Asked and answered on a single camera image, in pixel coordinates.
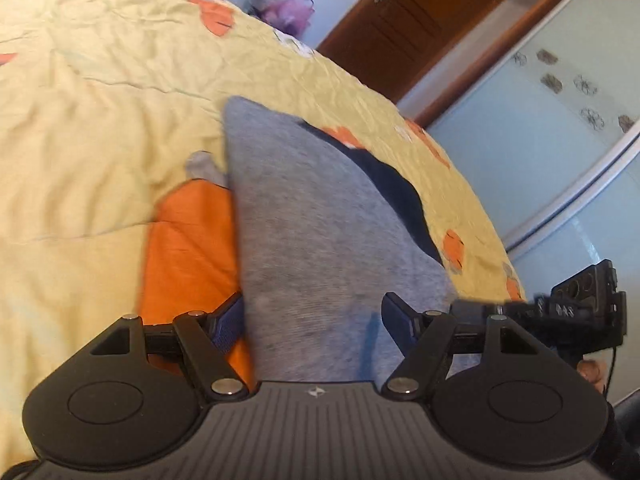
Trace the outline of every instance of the wooden frame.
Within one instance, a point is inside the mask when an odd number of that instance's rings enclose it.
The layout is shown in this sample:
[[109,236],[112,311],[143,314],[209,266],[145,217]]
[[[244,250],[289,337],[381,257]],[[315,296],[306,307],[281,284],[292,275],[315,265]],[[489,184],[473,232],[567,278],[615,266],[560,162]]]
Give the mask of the wooden frame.
[[[359,19],[360,13],[372,2],[373,0],[358,0],[357,3],[351,7],[351,10],[340,20],[331,32],[320,43],[316,49],[320,54],[325,56],[326,52],[330,52],[334,46],[334,43],[349,30],[350,27],[355,26],[356,21]],[[445,57],[449,51],[451,51],[459,42],[464,38],[473,28],[476,27],[487,15],[495,9],[504,0],[493,0],[491,4],[487,6],[474,20],[466,24],[466,26],[460,30],[453,38],[447,41],[446,44],[426,63],[421,67],[415,75],[407,81],[402,88],[402,91],[398,92],[399,97],[395,102],[399,101],[403,95],[405,95],[411,88],[413,88],[420,79],[422,79],[426,73],[431,70],[443,57]]]
[[470,65],[454,80],[439,97],[431,102],[415,119],[420,126],[427,127],[439,118],[450,106],[456,103],[500,58],[508,53],[529,31],[541,22],[562,0],[539,0],[520,18],[513,27],[500,38],[482,56]]

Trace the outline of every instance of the yellow bedsheet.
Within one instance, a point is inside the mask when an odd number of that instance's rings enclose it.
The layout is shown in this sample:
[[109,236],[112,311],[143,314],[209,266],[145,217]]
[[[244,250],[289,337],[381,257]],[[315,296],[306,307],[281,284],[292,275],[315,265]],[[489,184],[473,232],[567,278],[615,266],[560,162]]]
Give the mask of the yellow bedsheet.
[[146,224],[188,156],[225,167],[230,95],[351,134],[414,184],[462,296],[517,296],[491,222],[437,144],[328,59],[232,15],[217,36],[188,0],[2,0],[0,471],[32,455],[28,392],[135,309]]

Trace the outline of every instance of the frosted glass panel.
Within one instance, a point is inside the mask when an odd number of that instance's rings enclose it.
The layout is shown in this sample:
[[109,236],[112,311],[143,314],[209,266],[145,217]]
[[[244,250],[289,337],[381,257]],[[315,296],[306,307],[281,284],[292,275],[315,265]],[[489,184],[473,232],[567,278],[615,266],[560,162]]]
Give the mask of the frosted glass panel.
[[640,0],[572,0],[430,128],[501,237],[580,178],[640,116]]
[[618,351],[611,400],[640,388],[640,158],[533,250],[513,260],[530,299],[591,264],[608,258],[626,290],[628,335]]

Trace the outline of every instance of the brown door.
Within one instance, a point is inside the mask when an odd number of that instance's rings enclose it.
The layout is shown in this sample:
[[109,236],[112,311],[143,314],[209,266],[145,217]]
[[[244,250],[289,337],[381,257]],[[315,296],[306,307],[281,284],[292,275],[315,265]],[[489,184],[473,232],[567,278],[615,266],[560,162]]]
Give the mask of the brown door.
[[360,0],[318,51],[398,101],[501,0]]

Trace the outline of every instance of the metal screw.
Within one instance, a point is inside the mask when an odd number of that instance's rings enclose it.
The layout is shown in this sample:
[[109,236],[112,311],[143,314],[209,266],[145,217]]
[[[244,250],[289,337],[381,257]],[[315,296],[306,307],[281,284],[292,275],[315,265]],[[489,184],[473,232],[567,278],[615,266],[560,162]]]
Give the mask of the metal screw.
[[211,389],[220,395],[235,395],[242,388],[244,388],[244,384],[233,378],[218,379],[211,385]]
[[386,384],[386,387],[395,394],[412,394],[417,391],[420,384],[409,377],[394,377]]

